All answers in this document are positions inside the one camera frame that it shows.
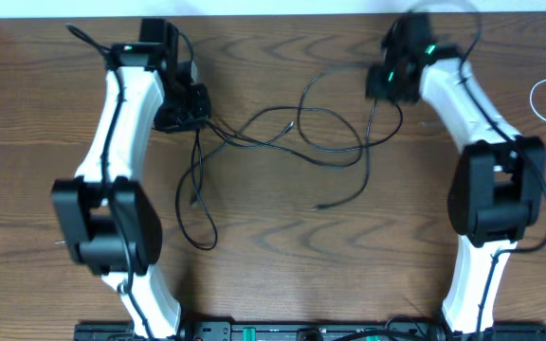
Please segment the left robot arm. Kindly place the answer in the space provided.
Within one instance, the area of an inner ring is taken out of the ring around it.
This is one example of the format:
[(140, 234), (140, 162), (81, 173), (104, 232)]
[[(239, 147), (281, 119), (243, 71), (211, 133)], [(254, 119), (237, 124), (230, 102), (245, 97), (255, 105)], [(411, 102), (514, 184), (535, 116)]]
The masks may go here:
[(68, 30), (104, 60), (106, 98), (87, 155), (51, 201), (71, 259), (120, 297), (132, 322), (125, 336), (190, 340), (179, 301), (158, 264), (161, 222), (141, 181), (150, 135), (199, 132), (211, 117), (192, 59), (178, 58), (186, 36), (164, 18), (144, 18), (136, 41), (109, 47)]

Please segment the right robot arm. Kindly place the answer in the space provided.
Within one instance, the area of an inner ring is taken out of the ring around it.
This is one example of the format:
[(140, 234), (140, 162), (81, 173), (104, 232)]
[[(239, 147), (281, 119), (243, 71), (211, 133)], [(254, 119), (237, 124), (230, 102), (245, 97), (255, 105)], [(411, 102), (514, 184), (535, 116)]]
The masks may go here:
[(495, 108), (473, 76), (468, 54), (433, 36), (429, 16), (402, 14), (381, 42), (366, 95), (393, 104), (423, 101), (437, 113), (459, 153), (447, 196), (458, 236), (457, 256), (438, 326), (430, 340), (546, 340), (546, 325), (501, 322), (493, 316), (502, 273), (546, 201), (546, 151)]

